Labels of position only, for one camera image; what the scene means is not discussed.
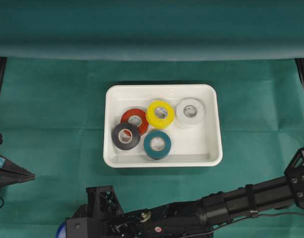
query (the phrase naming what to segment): green tablecloth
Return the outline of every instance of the green tablecloth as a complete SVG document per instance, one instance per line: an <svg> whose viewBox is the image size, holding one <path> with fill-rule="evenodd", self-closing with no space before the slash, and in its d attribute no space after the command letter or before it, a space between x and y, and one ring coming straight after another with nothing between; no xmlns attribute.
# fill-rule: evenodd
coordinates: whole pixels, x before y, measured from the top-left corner
<svg viewBox="0 0 304 238"><path fill-rule="evenodd" d="M151 82L207 83L216 89L224 153L218 166L113 169L104 163L105 92L115 84ZM304 93L293 60L9 59L0 132L0 153L37 175L4 191L0 238L51 238L86 203L88 186L114 185L127 212L282 176L304 146ZM304 218L249 220L215 237L302 238Z"/></svg>
<svg viewBox="0 0 304 238"><path fill-rule="evenodd" d="M304 58L304 0L1 0L0 56Z"/></svg>

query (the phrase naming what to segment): white tape roll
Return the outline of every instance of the white tape roll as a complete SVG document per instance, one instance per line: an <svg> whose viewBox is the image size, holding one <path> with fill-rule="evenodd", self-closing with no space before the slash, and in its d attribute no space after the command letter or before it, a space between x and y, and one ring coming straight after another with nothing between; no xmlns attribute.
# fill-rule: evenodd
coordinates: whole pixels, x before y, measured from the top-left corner
<svg viewBox="0 0 304 238"><path fill-rule="evenodd" d="M176 107L176 118L182 126L194 127L202 122L204 117L204 106L196 99L186 98Z"/></svg>

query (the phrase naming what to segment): red tape roll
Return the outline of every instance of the red tape roll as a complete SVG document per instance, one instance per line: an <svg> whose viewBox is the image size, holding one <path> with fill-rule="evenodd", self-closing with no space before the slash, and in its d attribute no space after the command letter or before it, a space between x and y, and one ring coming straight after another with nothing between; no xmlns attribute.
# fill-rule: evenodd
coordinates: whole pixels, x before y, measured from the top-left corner
<svg viewBox="0 0 304 238"><path fill-rule="evenodd" d="M141 124L138 126L139 134L143 135L147 132L149 123L146 119L146 113L145 111L142 111L140 109L130 109L126 111L122 117L120 122L130 122L135 117L139 117L141 119Z"/></svg>

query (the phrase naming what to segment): black clamp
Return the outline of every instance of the black clamp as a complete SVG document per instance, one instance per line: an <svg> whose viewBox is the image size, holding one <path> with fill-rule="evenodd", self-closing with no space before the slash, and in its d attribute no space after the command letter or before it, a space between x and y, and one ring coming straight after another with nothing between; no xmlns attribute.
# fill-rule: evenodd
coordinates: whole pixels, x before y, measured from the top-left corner
<svg viewBox="0 0 304 238"><path fill-rule="evenodd" d="M259 213L256 207L254 193L253 193L253 185L247 184L246 185L246 191L247 191L247 198L249 202L249 212L251 218L257 218L259 217Z"/></svg>
<svg viewBox="0 0 304 238"><path fill-rule="evenodd" d="M203 197L201 201L210 225L232 222L222 192Z"/></svg>

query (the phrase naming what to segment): yellow tape roll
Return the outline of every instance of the yellow tape roll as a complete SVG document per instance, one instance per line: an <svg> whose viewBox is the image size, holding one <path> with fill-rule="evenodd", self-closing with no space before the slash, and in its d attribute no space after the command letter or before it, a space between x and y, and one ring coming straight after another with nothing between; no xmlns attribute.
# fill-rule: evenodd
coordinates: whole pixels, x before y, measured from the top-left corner
<svg viewBox="0 0 304 238"><path fill-rule="evenodd" d="M169 126L174 120L175 112L171 105L164 101L155 101L148 107L146 114L150 125L158 129Z"/></svg>

